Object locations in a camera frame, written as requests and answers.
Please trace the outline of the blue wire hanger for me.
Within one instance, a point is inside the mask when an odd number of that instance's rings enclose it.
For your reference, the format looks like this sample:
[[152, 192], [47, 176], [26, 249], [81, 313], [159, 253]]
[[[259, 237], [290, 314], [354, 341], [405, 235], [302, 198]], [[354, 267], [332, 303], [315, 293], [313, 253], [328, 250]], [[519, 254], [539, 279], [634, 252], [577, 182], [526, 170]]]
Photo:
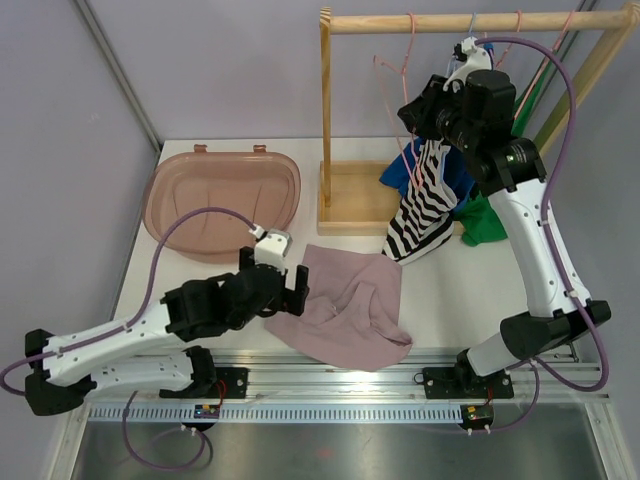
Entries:
[[[470, 37], [474, 33], [476, 17], [477, 17], [477, 13], [474, 12], [471, 15], [471, 20], [468, 27], [468, 32], [467, 32], [468, 37]], [[494, 45], [492, 43], [488, 43], [486, 46], [484, 46], [484, 49], [489, 55], [491, 67], [494, 67]], [[458, 54], [456, 51], [453, 51], [447, 65], [446, 76], [451, 76], [462, 62], [463, 62], [462, 56]]]

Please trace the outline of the mauve pink tank top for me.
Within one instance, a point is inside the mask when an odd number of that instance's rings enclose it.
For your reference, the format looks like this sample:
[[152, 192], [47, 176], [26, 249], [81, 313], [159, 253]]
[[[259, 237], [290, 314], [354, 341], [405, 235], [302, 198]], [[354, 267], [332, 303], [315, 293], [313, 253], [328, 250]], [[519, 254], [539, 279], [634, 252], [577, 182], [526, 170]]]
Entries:
[[402, 267], [382, 254], [309, 245], [309, 295], [300, 316], [278, 313], [265, 329], [330, 366], [367, 372], [395, 365], [413, 339], [399, 326]]

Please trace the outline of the black white striped tank top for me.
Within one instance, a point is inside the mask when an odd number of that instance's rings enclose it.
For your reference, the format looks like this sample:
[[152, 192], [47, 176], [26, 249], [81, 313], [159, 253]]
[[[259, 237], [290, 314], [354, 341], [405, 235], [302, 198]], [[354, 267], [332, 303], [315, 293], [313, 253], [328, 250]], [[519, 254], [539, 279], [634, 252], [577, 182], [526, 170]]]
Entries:
[[450, 147], [426, 140], [409, 147], [415, 157], [406, 194], [390, 220], [382, 254], [400, 265], [409, 264], [446, 243], [454, 232], [451, 211], [458, 200], [444, 182], [445, 157]]

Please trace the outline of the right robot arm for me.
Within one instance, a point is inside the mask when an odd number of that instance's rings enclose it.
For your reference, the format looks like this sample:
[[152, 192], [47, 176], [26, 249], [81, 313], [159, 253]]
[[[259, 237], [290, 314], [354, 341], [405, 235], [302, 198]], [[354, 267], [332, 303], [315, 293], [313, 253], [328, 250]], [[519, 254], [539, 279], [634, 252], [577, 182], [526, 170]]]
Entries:
[[465, 80], [434, 74], [398, 111], [409, 132], [463, 154], [507, 233], [525, 286], [526, 311], [503, 319], [497, 334], [458, 355], [453, 380], [466, 396], [478, 395], [504, 369], [595, 334], [612, 316], [608, 302], [592, 299], [572, 267], [545, 197], [549, 184], [536, 146], [512, 133], [515, 96], [501, 71], [476, 70]]

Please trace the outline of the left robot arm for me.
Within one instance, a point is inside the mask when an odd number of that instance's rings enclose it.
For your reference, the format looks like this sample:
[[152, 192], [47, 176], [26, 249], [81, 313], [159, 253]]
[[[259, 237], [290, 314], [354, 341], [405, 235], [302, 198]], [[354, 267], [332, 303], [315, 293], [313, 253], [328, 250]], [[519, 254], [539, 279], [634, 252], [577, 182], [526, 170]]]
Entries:
[[66, 413], [88, 398], [154, 390], [163, 398], [203, 398], [215, 388], [216, 367], [207, 338], [242, 329], [254, 317], [299, 316], [309, 294], [309, 270], [296, 269], [294, 289], [285, 270], [260, 263], [251, 247], [239, 270], [190, 280], [130, 319], [56, 336], [36, 329], [25, 336], [26, 401], [37, 416]]

